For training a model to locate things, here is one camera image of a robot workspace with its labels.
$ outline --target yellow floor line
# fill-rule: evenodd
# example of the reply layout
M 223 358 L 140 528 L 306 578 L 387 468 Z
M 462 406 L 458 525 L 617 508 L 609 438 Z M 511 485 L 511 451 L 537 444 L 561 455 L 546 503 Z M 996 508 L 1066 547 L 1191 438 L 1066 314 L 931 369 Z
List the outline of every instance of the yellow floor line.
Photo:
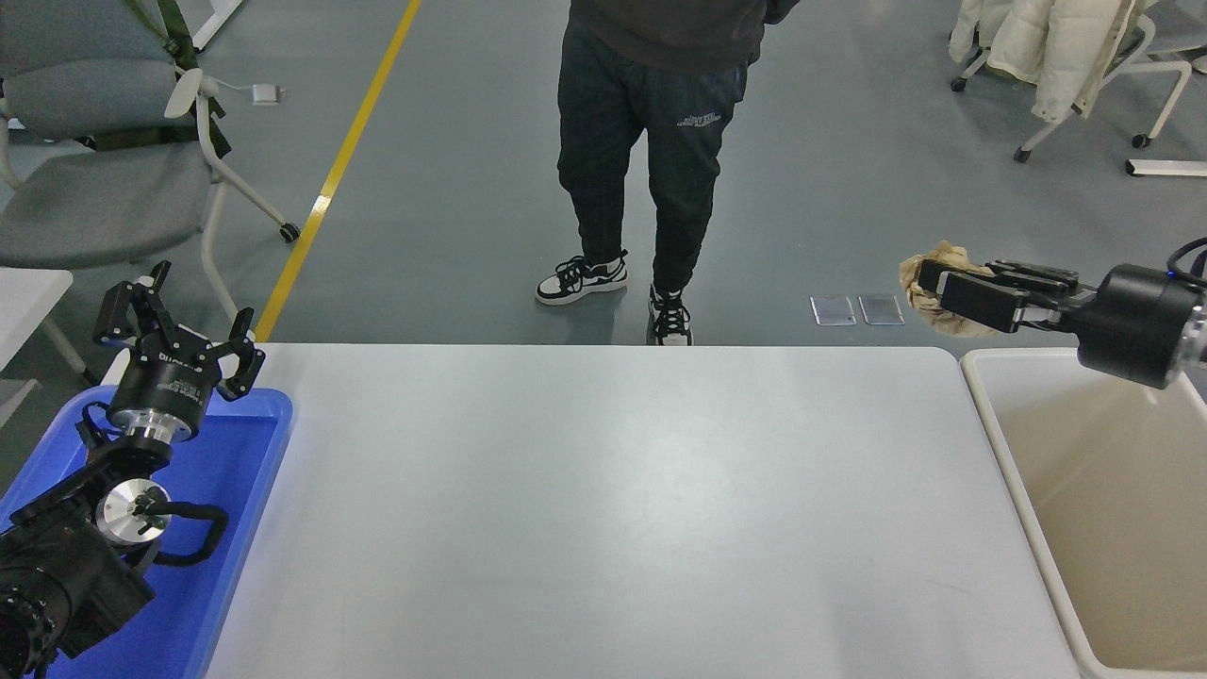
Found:
M 331 206 L 331 200 L 336 197 L 336 191 L 339 189 L 339 182 L 344 178 L 348 163 L 352 159 L 356 145 L 361 141 L 365 125 L 368 123 L 369 116 L 373 115 L 373 107 L 381 94 L 381 88 L 385 87 L 385 81 L 390 78 L 390 71 L 393 69 L 398 51 L 402 49 L 402 42 L 407 39 L 410 24 L 415 21 L 415 12 L 419 11 L 420 4 L 422 4 L 422 0 L 410 0 L 407 12 L 402 16 L 402 21 L 398 22 L 398 29 L 393 34 L 393 40 L 390 41 L 390 47 L 385 51 L 385 55 L 381 57 L 377 75 L 373 76 L 369 90 L 365 94 L 365 100 L 361 101 L 361 109 L 356 112 L 352 127 L 348 130 L 348 135 L 344 136 L 344 144 L 339 147 L 339 153 L 336 154 L 336 162 L 331 165 L 331 171 L 327 172 L 327 180 L 322 182 L 322 191 L 315 198 L 314 206 L 310 209 L 310 216 L 307 217 L 305 226 L 302 227 L 302 235 L 293 244 L 293 252 L 290 253 L 288 261 L 285 262 L 285 268 L 281 270 L 280 277 L 276 279 L 276 286 L 273 287 L 273 293 L 268 297 L 268 303 L 260 316 L 260 322 L 256 323 L 257 343 L 267 343 L 269 335 L 273 333 L 273 327 L 276 326 L 276 320 L 281 315 L 281 309 L 285 308 L 285 300 L 290 297 L 290 291 L 293 288 L 298 271 L 302 270 L 302 264 L 310 252 L 310 245 L 319 234 L 323 217 L 327 216 L 327 207 Z

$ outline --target white plastic bin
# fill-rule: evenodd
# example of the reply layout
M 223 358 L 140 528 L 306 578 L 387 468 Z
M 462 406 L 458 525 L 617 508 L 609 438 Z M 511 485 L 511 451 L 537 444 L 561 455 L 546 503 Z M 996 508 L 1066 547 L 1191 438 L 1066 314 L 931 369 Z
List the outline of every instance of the white plastic bin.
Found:
M 1207 679 L 1207 406 L 1074 350 L 982 350 L 961 365 L 1090 679 Z

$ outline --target white jacket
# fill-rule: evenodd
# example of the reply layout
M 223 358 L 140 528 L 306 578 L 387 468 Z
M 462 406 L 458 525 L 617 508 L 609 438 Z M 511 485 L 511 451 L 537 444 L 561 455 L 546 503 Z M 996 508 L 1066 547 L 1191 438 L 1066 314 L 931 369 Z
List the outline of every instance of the white jacket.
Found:
M 947 53 L 968 54 L 973 31 L 989 65 L 1037 87 L 1031 112 L 1054 122 L 1097 100 L 1136 0 L 962 0 Z

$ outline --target sneaker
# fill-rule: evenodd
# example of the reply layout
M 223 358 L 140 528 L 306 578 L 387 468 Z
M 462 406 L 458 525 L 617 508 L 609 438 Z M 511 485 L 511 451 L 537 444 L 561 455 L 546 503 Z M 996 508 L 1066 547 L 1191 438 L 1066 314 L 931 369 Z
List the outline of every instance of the sneaker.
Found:
M 654 341 L 660 347 L 692 346 L 692 314 L 683 305 L 683 291 L 659 292 L 649 286 L 649 315 L 654 318 Z
M 542 304 L 558 306 L 578 300 L 591 292 L 619 289 L 629 282 L 629 269 L 624 265 L 628 250 L 606 264 L 589 264 L 582 254 L 558 264 L 553 275 L 536 287 L 536 299 Z

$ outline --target chair wheel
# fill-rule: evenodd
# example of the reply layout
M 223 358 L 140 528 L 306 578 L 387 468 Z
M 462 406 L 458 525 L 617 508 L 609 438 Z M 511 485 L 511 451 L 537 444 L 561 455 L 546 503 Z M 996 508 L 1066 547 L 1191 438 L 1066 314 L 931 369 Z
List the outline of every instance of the chair wheel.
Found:
M 288 221 L 281 224 L 280 232 L 281 232 L 281 238 L 285 239 L 286 242 L 292 242 L 298 239 L 298 235 L 302 235 L 302 232 L 298 230 L 298 227 L 293 226 L 293 222 Z

